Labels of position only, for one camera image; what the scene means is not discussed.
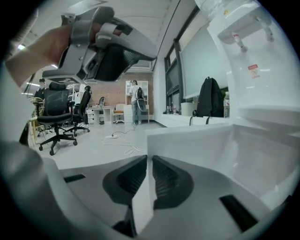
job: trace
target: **brick wall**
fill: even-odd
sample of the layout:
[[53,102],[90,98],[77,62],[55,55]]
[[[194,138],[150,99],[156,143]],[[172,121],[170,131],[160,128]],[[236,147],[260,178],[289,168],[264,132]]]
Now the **brick wall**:
[[116,107],[119,103],[125,103],[126,81],[148,81],[149,109],[153,114],[153,74],[152,73],[127,73],[117,82],[100,82],[91,85],[92,96],[89,105],[98,104],[101,97],[105,97],[105,106]]

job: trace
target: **power strip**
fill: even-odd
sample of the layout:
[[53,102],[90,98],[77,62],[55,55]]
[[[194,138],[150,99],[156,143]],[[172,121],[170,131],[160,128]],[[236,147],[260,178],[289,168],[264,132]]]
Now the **power strip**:
[[106,136],[106,139],[114,139],[114,138],[119,138],[119,135],[114,135],[114,136]]

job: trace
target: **black office chair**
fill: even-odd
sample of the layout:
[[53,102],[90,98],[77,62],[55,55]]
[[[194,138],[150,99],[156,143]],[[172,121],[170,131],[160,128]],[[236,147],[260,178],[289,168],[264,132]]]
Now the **black office chair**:
[[60,142],[60,140],[72,140],[73,145],[77,145],[77,141],[72,134],[59,134],[59,129],[62,128],[59,127],[58,124],[71,121],[73,118],[74,102],[69,102],[68,104],[68,94],[69,91],[66,89],[64,84],[58,84],[55,82],[50,83],[49,88],[45,89],[44,115],[37,117],[37,121],[39,123],[54,125],[56,136],[42,142],[38,148],[40,151],[42,151],[42,145],[53,142],[50,150],[51,156],[54,155],[54,146],[57,142]]
[[86,127],[78,127],[77,126],[78,123],[84,121],[84,119],[85,119],[85,109],[90,101],[90,96],[91,95],[90,95],[89,91],[84,92],[79,106],[78,107],[75,106],[76,112],[74,112],[74,114],[73,114],[74,127],[64,131],[63,133],[74,131],[74,136],[77,136],[77,133],[76,133],[77,130],[88,130],[88,133],[90,132],[90,130]]

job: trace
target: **blue jeans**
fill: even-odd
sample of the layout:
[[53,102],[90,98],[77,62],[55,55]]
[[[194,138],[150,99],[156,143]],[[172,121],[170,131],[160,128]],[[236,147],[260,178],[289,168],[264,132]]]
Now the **blue jeans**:
[[136,120],[138,122],[142,121],[142,114],[141,114],[141,110],[139,108],[139,106],[137,105],[137,100],[133,101],[131,103],[132,106],[132,122],[135,122]]

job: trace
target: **person standing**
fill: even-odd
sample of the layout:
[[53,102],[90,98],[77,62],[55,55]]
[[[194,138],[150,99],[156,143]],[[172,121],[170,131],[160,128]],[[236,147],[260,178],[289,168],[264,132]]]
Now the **person standing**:
[[39,89],[34,94],[34,97],[41,98],[44,100],[44,98],[45,98],[45,79],[44,78],[41,78],[39,80]]
[[137,80],[131,81],[131,88],[129,94],[131,96],[131,106],[132,106],[132,124],[135,125],[137,120],[139,125],[142,124],[142,113],[137,104],[137,91],[139,87],[137,86]]

